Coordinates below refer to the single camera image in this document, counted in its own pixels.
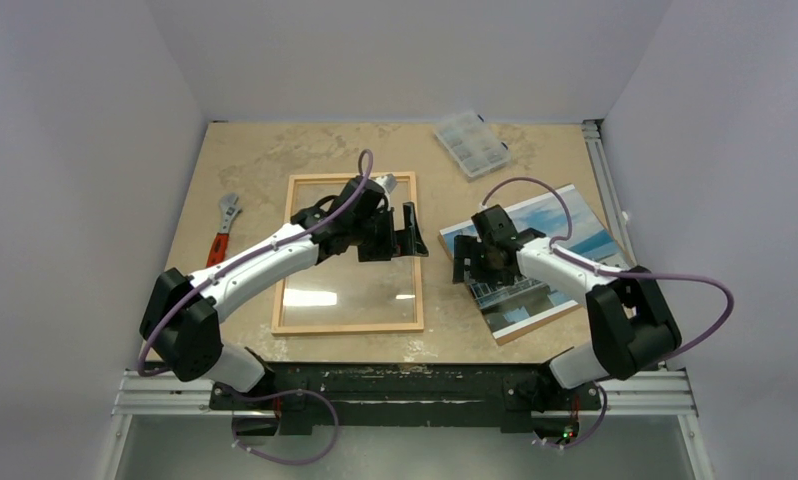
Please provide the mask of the building photo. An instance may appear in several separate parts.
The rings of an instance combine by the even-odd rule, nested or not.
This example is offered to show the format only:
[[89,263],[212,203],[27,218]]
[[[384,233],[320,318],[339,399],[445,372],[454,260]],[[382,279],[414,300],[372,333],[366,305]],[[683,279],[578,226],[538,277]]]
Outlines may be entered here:
[[545,237],[527,246],[521,259],[527,277],[511,285],[466,281],[498,345],[509,343],[564,315],[580,310],[585,293],[599,280],[595,270],[628,270],[620,247],[573,184],[504,208],[516,230]]

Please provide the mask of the light wooden picture frame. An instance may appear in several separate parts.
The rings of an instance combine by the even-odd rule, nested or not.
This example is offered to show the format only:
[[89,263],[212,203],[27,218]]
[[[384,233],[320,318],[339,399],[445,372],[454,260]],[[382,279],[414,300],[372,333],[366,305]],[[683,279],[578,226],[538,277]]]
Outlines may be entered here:
[[280,318],[282,313],[282,294],[284,282],[287,277],[307,270],[316,265],[308,265],[306,262],[312,260],[314,256],[305,251],[306,243],[298,241],[287,246],[281,253],[285,257],[282,263],[283,277],[276,284],[275,300],[271,320],[271,333],[276,336],[306,336],[306,335],[346,335],[346,334],[392,334],[392,333],[415,333],[424,330],[423,297],[422,297],[422,269],[421,259],[416,259],[415,285],[415,320],[411,323],[398,324],[365,324],[365,325],[335,325],[326,329],[316,327],[282,327]]

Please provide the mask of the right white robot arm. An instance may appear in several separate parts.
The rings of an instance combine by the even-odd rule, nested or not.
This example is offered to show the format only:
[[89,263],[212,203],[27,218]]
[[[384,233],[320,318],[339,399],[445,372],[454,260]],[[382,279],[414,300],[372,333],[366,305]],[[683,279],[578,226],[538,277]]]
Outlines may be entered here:
[[545,362],[539,399],[559,407],[577,387],[604,378],[626,380],[681,346],[682,336],[650,271],[606,268],[557,244],[554,237],[518,230],[499,205],[472,216],[472,235],[453,240],[453,280],[511,286],[541,281],[587,312],[590,339]]

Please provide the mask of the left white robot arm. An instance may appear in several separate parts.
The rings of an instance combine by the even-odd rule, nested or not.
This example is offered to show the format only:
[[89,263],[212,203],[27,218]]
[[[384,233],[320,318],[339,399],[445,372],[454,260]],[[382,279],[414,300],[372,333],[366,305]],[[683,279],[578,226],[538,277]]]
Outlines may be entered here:
[[271,368],[249,348],[224,342],[221,323],[267,288],[351,247],[361,262],[427,256],[413,202],[402,205],[403,227],[394,225],[393,180],[358,175],[250,249],[191,274],[160,274],[139,328],[141,354],[156,353],[161,372],[182,382],[209,379],[233,388],[247,408],[267,405]]

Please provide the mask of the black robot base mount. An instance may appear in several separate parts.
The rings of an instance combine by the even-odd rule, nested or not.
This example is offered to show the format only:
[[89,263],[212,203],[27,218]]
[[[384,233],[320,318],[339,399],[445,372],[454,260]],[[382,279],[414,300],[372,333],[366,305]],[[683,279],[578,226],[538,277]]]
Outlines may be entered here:
[[210,407],[266,412],[281,435],[316,426],[496,428],[560,432],[602,407],[598,389],[565,390],[534,363],[272,362],[257,390],[213,385]]

